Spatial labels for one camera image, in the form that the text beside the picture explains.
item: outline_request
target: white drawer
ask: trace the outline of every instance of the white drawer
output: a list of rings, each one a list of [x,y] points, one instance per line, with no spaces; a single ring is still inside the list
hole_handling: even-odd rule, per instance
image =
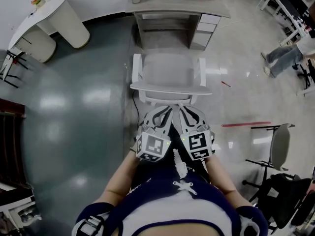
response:
[[[214,32],[216,26],[217,25],[213,25],[213,24],[198,23],[197,30]]]
[[[196,32],[193,36],[192,43],[207,47],[210,37],[211,33]]]
[[[207,23],[207,24],[214,24],[217,25],[220,21],[219,16],[214,16],[214,15],[208,15],[208,14],[202,14],[200,22],[201,23]]]

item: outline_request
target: gray wood desk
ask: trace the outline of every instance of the gray wood desk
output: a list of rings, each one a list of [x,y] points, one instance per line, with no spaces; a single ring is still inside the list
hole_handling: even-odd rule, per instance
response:
[[[185,30],[187,46],[205,50],[220,18],[230,18],[229,11],[219,0],[128,0],[126,13],[133,13],[140,40],[150,30]]]

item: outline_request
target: short sleeve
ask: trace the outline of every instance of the short sleeve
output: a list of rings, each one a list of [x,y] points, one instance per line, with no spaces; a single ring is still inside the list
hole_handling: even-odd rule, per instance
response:
[[[76,220],[72,236],[102,235],[104,222],[113,208],[109,203],[95,203],[85,207]]]
[[[252,206],[241,206],[236,209],[241,217],[242,233],[241,235],[255,235],[267,236],[268,235],[268,223],[262,214],[261,210]]]

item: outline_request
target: person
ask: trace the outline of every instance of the person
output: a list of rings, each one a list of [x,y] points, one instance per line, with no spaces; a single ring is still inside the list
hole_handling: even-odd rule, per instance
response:
[[[265,73],[271,78],[276,78],[290,66],[300,64],[303,59],[315,59],[315,38],[312,37],[314,36],[311,32],[296,44],[278,47],[269,54],[262,52],[261,55],[268,65],[278,60],[272,67],[265,66]]]
[[[73,236],[267,236],[262,212],[237,191],[213,154],[192,161],[173,125],[160,161],[140,161],[134,148],[101,196],[78,216]],[[179,176],[174,157],[186,164]]]

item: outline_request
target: white machine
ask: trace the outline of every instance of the white machine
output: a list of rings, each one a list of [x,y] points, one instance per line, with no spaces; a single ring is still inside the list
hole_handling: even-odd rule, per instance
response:
[[[183,106],[179,110],[182,127],[181,141],[192,160],[209,157],[211,150],[211,131],[203,112]],[[157,162],[161,160],[170,144],[168,132],[172,123],[173,110],[169,106],[158,107],[145,116],[139,127],[136,154],[138,158]]]

